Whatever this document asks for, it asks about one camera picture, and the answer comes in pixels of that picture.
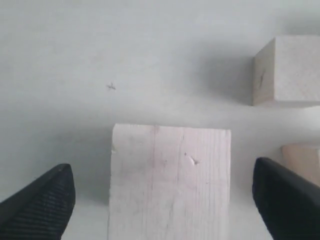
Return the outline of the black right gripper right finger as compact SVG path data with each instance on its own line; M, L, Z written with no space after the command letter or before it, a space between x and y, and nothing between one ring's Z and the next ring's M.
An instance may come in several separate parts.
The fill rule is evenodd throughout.
M320 238L320 188L267 157L256 159L252 197L274 240Z

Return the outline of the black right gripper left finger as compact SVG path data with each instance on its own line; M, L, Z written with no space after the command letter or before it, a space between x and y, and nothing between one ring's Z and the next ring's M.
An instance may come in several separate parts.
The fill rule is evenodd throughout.
M72 167L58 164L0 203L0 238L60 240L75 203Z

